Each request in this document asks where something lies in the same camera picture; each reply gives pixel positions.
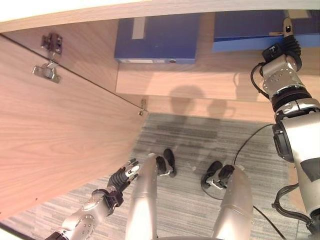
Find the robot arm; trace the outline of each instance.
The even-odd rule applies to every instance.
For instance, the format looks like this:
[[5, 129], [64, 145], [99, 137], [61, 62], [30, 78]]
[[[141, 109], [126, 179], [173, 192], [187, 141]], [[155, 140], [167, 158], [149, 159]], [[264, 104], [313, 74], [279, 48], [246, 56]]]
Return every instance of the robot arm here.
[[269, 98], [275, 112], [276, 124], [272, 130], [277, 153], [295, 164], [302, 200], [310, 218], [280, 206], [279, 198], [295, 187], [283, 190], [282, 195], [278, 193], [272, 207], [286, 217], [306, 222], [312, 234], [319, 234], [320, 103], [311, 97], [296, 73], [302, 67], [301, 49], [293, 36], [290, 18], [283, 22], [283, 36], [282, 46], [275, 44], [262, 53], [266, 61], [259, 64], [264, 77], [263, 95]]
[[86, 240], [95, 228], [123, 203], [122, 191], [138, 176], [139, 162], [135, 159], [120, 168], [110, 179], [106, 189], [96, 189], [91, 198], [77, 212], [67, 217], [62, 226], [45, 240]]

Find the black cable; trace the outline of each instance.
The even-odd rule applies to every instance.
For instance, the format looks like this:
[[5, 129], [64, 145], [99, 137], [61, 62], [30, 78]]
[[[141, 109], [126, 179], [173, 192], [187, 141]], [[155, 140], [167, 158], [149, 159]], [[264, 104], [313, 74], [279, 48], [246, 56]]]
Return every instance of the black cable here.
[[[204, 189], [203, 186], [201, 186], [201, 188], [202, 188], [202, 191], [204, 191], [204, 193], [207, 194], [210, 198], [215, 199], [215, 200], [223, 200], [221, 198], [217, 198], [217, 197], [212, 196], [209, 193], [207, 193], [207, 191]], [[274, 228], [274, 230], [279, 234], [279, 236], [283, 240], [287, 240], [286, 237], [280, 232], [280, 230], [274, 225], [274, 223], [261, 210], [259, 210], [255, 205], [253, 205], [253, 208], [255, 210], [257, 210], [257, 212], [260, 213], [269, 222], [269, 224]]]
[[210, 195], [209, 193], [207, 193], [207, 191], [204, 189], [203, 186], [201, 186], [202, 191], [204, 191], [205, 194], [207, 194], [210, 198], [215, 199], [215, 200], [223, 200], [223, 198], [217, 198], [215, 196]]
[[308, 216], [306, 216], [306, 215], [304, 215], [304, 214], [302, 214], [300, 212], [286, 210], [283, 207], [281, 207], [281, 205], [280, 205], [280, 198], [282, 196], [290, 193], [291, 191], [295, 190], [297, 187], [299, 187], [299, 183], [296, 183], [294, 185], [288, 185], [288, 186], [285, 186], [285, 187], [281, 188], [277, 192], [275, 200], [274, 200], [274, 203], [271, 204], [271, 206], [278, 213], [280, 213], [281, 215], [283, 215], [283, 216], [285, 216], [287, 218], [298, 219], [300, 221], [305, 222], [306, 227], [308, 228], [308, 230], [310, 230], [309, 228], [310, 228], [310, 225], [312, 224], [312, 221]]
[[253, 205], [253, 208], [257, 210], [257, 212], [260, 213], [270, 223], [270, 225], [274, 228], [274, 230], [276, 230], [276, 232], [283, 240], [287, 240], [286, 237], [280, 232], [280, 230], [274, 225], [274, 223], [261, 210], [259, 210], [255, 205]]
[[[242, 144], [242, 146], [239, 148], [239, 150], [237, 151], [235, 157], [234, 157], [234, 160], [233, 160], [233, 165], [236, 164], [236, 160], [237, 160], [237, 157], [240, 153], [240, 151], [244, 148], [244, 146], [247, 144], [247, 142], [249, 142], [249, 140], [254, 136], [256, 135], [259, 131], [261, 131], [262, 129], [268, 127], [268, 126], [271, 126], [273, 124], [267, 124], [267, 125], [264, 125], [263, 127], [260, 127], [257, 131], [255, 131], [247, 140], [244, 141], [244, 143]], [[210, 195], [209, 193], [207, 193], [207, 191], [204, 189], [203, 186], [201, 186], [202, 188], [202, 191], [204, 191], [205, 194], [207, 194], [210, 198], [212, 199], [215, 199], [215, 200], [223, 200], [221, 198], [217, 198], [217, 197], [214, 197], [212, 195]], [[286, 237], [280, 232], [280, 230], [274, 225], [274, 223], [261, 211], [259, 210], [256, 206], [253, 205], [253, 208], [255, 210], [257, 210], [258, 213], [260, 213], [268, 222], [269, 224], [274, 228], [274, 230], [279, 234], [279, 236], [283, 239], [283, 240], [287, 240]]]
[[263, 65], [265, 65], [265, 63], [264, 62], [260, 62], [252, 69], [251, 74], [250, 74], [250, 79], [251, 79], [251, 83], [253, 84], [255, 89], [258, 90], [258, 93], [262, 94], [267, 99], [269, 99], [269, 95], [265, 91], [263, 91], [260, 87], [258, 87], [258, 85], [256, 84], [255, 79], [254, 79], [254, 74], [255, 74], [257, 68], [259, 68], [259, 67], [260, 67], [260, 70], [259, 70], [260, 75], [262, 75], [262, 66]]
[[242, 144], [242, 146], [239, 148], [238, 152], [236, 153], [236, 155], [235, 155], [235, 157], [234, 157], [233, 165], [236, 164], [237, 157], [238, 157], [240, 151], [241, 151], [241, 150], [244, 148], [244, 146], [247, 144], [247, 142], [249, 142], [249, 140], [250, 140], [254, 135], [256, 135], [260, 130], [262, 130], [262, 129], [268, 127], [268, 126], [272, 126], [272, 125], [273, 125], [273, 124], [267, 124], [267, 125], [265, 125], [265, 126], [263, 126], [263, 127], [260, 127], [260, 128], [259, 128], [257, 131], [255, 131], [247, 140], [245, 140], [245, 142], [244, 142], [244, 143]]

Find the cabinet door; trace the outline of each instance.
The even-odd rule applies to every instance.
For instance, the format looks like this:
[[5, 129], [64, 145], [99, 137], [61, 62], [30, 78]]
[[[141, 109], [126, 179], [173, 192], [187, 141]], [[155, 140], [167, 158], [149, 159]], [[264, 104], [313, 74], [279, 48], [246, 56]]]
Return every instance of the cabinet door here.
[[32, 75], [45, 62], [0, 37], [0, 219], [118, 169], [146, 117], [63, 68]]
[[[118, 20], [79, 22], [35, 27], [3, 33], [6, 37], [44, 56], [40, 47], [42, 36], [62, 36], [62, 57], [59, 64], [70, 71], [115, 93], [119, 64], [114, 58]], [[140, 107], [142, 96], [117, 94]]]

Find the metal hinge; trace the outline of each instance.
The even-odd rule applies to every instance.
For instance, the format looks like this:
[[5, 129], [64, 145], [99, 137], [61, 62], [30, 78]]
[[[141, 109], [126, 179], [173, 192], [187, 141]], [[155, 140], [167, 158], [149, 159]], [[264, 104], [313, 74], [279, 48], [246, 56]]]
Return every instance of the metal hinge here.
[[58, 84], [61, 77], [57, 75], [56, 67], [62, 55], [62, 37], [56, 33], [42, 36], [41, 47], [47, 50], [49, 62], [42, 66], [34, 66], [32, 73]]
[[139, 116], [143, 116], [144, 115], [144, 111], [146, 111], [146, 107], [147, 107], [147, 100], [145, 98], [141, 99], [141, 110], [138, 112]]

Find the wooden panel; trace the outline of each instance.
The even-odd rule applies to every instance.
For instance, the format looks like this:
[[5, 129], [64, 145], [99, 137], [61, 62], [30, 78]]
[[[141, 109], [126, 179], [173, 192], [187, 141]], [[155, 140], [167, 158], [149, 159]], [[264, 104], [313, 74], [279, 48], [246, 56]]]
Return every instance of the wooden panel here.
[[[200, 21], [196, 64], [119, 65], [117, 93], [182, 98], [226, 99], [251, 102], [268, 101], [258, 94], [250, 72], [263, 62], [261, 51], [212, 53], [214, 13]], [[320, 47], [302, 50], [302, 70], [298, 72], [314, 98], [320, 99]], [[257, 83], [262, 77], [256, 74]]]
[[243, 102], [223, 99], [149, 96], [150, 113], [174, 114], [274, 123], [274, 112], [268, 102]]
[[[12, 31], [4, 35], [47, 57], [41, 48], [43, 35], [55, 32], [63, 37], [61, 66], [89, 79], [95, 84], [116, 91], [118, 62], [114, 59], [118, 20], [82, 22]], [[141, 96], [122, 95], [140, 105]]]
[[[288, 163], [288, 185], [294, 185], [298, 182], [297, 170], [293, 163]], [[307, 215], [304, 201], [301, 197], [300, 188], [296, 188], [292, 192], [289, 192], [290, 202], [298, 209], [298, 211]]]
[[[122, 19], [144, 16], [171, 14], [205, 13], [238, 10], [268, 10], [268, 9], [319, 9], [318, 0], [152, 0], [124, 4], [105, 5], [92, 8], [60, 11], [50, 14], [21, 18], [0, 23], [0, 33], [19, 29], [36, 28], [67, 23], [90, 22], [107, 19]], [[17, 11], [1, 6], [4, 11]]]
[[76, 9], [87, 9], [114, 4], [128, 4], [150, 0], [90, 0], [90, 1], [65, 1], [55, 0], [54, 4], [44, 4], [41, 0], [8, 1], [0, 9], [0, 22], [32, 16], [65, 12]]
[[115, 171], [146, 117], [65, 69], [32, 75], [44, 62], [0, 37], [0, 219]]

